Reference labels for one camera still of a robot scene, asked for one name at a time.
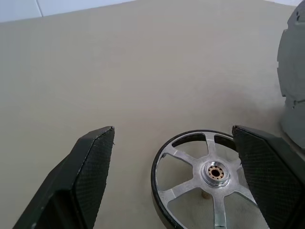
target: metal hub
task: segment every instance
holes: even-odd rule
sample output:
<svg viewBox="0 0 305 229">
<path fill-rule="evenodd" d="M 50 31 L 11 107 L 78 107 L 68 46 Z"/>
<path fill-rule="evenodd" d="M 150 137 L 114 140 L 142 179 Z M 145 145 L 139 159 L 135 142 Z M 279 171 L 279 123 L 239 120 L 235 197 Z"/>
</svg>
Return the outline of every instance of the metal hub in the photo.
<svg viewBox="0 0 305 229">
<path fill-rule="evenodd" d="M 230 181 L 230 172 L 219 161 L 207 162 L 202 166 L 201 175 L 203 180 L 211 187 L 224 187 Z"/>
<path fill-rule="evenodd" d="M 199 159 L 177 150 L 175 147 L 191 141 L 206 141 L 208 155 Z M 161 211 L 175 228 L 186 227 L 171 213 L 167 205 L 182 194 L 201 188 L 213 197 L 214 229 L 226 229 L 224 197 L 236 192 L 254 205 L 256 202 L 249 189 L 239 184 L 237 170 L 242 168 L 241 161 L 227 161 L 216 153 L 216 143 L 235 150 L 233 138 L 216 131 L 190 131 L 168 141 L 158 152 L 152 167 L 152 192 Z M 193 178 L 169 190 L 161 191 L 157 185 L 158 164 L 165 155 L 171 155 L 193 167 Z"/>
</svg>

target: wheel spoke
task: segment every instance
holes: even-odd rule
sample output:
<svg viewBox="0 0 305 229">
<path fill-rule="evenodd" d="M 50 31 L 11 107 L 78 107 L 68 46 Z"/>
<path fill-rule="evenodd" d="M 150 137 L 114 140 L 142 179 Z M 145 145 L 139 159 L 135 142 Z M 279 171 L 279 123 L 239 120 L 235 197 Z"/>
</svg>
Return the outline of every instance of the wheel spoke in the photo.
<svg viewBox="0 0 305 229">
<path fill-rule="evenodd" d="M 215 155 L 216 154 L 216 144 L 215 144 L 215 133 L 212 132 L 206 132 L 204 133 L 205 139 L 206 139 L 206 144 L 208 146 L 208 154 Z"/>
<path fill-rule="evenodd" d="M 194 161 L 196 160 L 195 158 L 193 158 L 192 156 L 188 155 L 187 153 L 178 150 L 174 147 L 172 147 L 171 145 L 168 145 L 165 149 L 164 149 L 164 153 L 166 154 L 170 154 L 173 157 L 184 161 L 185 163 L 189 164 L 189 165 L 193 165 Z"/>
<path fill-rule="evenodd" d="M 238 169 L 242 168 L 242 162 L 241 162 L 241 160 L 240 160 L 240 159 L 237 159 L 236 161 L 233 161 L 233 162 L 232 162 L 232 164 L 234 164 L 234 165 L 235 165 L 236 170 L 238 170 Z"/>
<path fill-rule="evenodd" d="M 188 180 L 182 184 L 179 184 L 169 190 L 166 191 L 159 191 L 159 196 L 163 199 L 164 203 L 167 205 L 168 202 L 178 198 L 182 194 L 193 190 L 194 188 L 198 187 L 196 182 L 192 180 Z"/>
<path fill-rule="evenodd" d="M 226 218 L 224 209 L 224 197 L 213 197 L 214 204 L 214 229 L 226 229 Z"/>
<path fill-rule="evenodd" d="M 247 189 L 246 187 L 239 185 L 236 193 L 241 195 L 242 197 L 244 197 L 245 199 L 249 200 L 250 202 L 254 203 L 256 205 L 256 201 L 254 200 L 251 192 L 249 189 Z"/>
</svg>

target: beige floor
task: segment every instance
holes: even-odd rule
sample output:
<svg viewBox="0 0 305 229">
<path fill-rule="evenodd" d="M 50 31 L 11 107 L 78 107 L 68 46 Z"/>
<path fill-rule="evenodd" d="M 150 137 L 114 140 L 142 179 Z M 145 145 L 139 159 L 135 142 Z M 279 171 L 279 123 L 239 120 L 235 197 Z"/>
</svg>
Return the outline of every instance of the beige floor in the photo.
<svg viewBox="0 0 305 229">
<path fill-rule="evenodd" d="M 11 228 L 75 141 L 116 129 L 95 228 L 163 228 L 150 169 L 180 132 L 279 133 L 277 48 L 293 7 L 137 0 L 0 24 L 0 222 Z"/>
</svg>

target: silver wheel rim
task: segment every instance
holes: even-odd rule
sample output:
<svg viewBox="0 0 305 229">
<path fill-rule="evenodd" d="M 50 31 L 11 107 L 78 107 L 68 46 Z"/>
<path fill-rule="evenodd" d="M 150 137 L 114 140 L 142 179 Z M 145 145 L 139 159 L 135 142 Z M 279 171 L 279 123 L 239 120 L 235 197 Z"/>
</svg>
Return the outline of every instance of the silver wheel rim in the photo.
<svg viewBox="0 0 305 229">
<path fill-rule="evenodd" d="M 205 136 L 208 149 L 207 156 L 196 159 L 186 152 L 173 147 L 173 144 L 177 141 L 192 135 Z M 157 159 L 155 168 L 157 195 L 168 214 L 184 229 L 187 228 L 172 214 L 168 208 L 168 203 L 195 188 L 201 188 L 204 192 L 209 193 L 213 197 L 214 229 L 227 229 L 224 197 L 229 196 L 232 193 L 237 193 L 257 206 L 250 190 L 239 183 L 237 170 L 242 168 L 240 159 L 236 161 L 227 161 L 218 156 L 216 153 L 215 136 L 233 141 L 232 137 L 217 132 L 190 132 L 181 135 L 168 143 Z M 158 187 L 156 174 L 160 160 L 166 155 L 171 155 L 174 158 L 191 165 L 193 167 L 193 178 L 169 190 L 161 191 Z"/>
</svg>

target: wheel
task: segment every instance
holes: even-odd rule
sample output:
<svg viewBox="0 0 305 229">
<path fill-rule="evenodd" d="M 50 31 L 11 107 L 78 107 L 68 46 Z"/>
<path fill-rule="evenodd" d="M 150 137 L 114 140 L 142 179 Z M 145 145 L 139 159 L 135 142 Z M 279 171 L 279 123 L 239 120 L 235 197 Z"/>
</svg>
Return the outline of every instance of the wheel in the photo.
<svg viewBox="0 0 305 229">
<path fill-rule="evenodd" d="M 192 141 L 205 141 L 208 155 L 196 159 L 175 147 Z M 182 194 L 195 188 L 201 188 L 203 193 L 213 197 L 214 229 L 227 229 L 224 208 L 224 197 L 238 193 L 256 206 L 249 189 L 240 185 L 237 170 L 241 168 L 241 161 L 227 161 L 216 154 L 216 144 L 221 144 L 236 151 L 232 136 L 212 130 L 193 130 L 182 133 L 166 142 L 158 151 L 151 171 L 152 195 L 157 210 L 165 218 L 166 223 L 173 228 L 186 227 L 172 214 L 168 203 Z M 193 168 L 193 178 L 169 190 L 161 191 L 157 183 L 157 170 L 160 160 L 166 155 L 173 156 Z"/>
<path fill-rule="evenodd" d="M 278 48 L 277 74 L 285 112 L 281 119 L 283 131 L 305 149 L 305 0 L 288 20 Z"/>
</svg>

